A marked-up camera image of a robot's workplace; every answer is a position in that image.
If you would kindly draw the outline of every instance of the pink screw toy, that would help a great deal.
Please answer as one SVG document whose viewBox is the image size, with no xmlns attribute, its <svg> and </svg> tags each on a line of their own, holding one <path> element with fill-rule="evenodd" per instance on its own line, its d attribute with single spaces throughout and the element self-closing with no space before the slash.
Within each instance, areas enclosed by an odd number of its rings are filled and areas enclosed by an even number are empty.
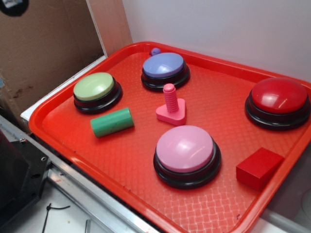
<svg viewBox="0 0 311 233">
<path fill-rule="evenodd" d="M 176 88 L 171 83 L 164 85 L 163 92 L 166 104 L 156 109 L 156 117 L 173 125 L 184 125 L 186 123 L 185 100 L 177 99 Z"/>
</svg>

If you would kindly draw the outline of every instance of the small purple ball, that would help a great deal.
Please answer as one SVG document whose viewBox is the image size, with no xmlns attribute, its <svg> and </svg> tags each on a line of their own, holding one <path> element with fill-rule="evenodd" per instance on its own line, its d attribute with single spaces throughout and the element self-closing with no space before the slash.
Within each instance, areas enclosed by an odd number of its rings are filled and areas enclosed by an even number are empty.
<svg viewBox="0 0 311 233">
<path fill-rule="evenodd" d="M 159 48 L 154 48 L 151 50 L 151 56 L 157 55 L 161 53 L 161 50 Z"/>
</svg>

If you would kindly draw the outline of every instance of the screw threads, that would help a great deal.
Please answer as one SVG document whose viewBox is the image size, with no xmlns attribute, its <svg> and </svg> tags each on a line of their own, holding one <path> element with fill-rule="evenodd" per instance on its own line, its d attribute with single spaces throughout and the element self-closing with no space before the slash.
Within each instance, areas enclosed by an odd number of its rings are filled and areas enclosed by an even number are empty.
<svg viewBox="0 0 311 233">
<path fill-rule="evenodd" d="M 176 88 L 173 84 L 168 83 L 163 88 L 164 99 L 169 113 L 175 113 L 179 110 Z"/>
</svg>

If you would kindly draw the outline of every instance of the green cylinder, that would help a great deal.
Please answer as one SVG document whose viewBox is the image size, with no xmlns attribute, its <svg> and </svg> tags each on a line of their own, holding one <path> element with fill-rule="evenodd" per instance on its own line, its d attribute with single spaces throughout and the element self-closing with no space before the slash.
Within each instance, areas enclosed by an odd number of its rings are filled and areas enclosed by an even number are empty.
<svg viewBox="0 0 311 233">
<path fill-rule="evenodd" d="M 129 108 L 107 114 L 91 120 L 92 130 L 96 137 L 102 137 L 134 126 Z"/>
</svg>

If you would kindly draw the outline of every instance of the white wall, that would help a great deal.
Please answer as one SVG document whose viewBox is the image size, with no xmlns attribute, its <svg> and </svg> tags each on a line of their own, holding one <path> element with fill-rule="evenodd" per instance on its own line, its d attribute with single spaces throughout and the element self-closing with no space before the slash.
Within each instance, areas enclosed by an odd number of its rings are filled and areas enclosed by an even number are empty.
<svg viewBox="0 0 311 233">
<path fill-rule="evenodd" d="M 155 41 L 311 82 L 311 0 L 123 0 Z"/>
</svg>

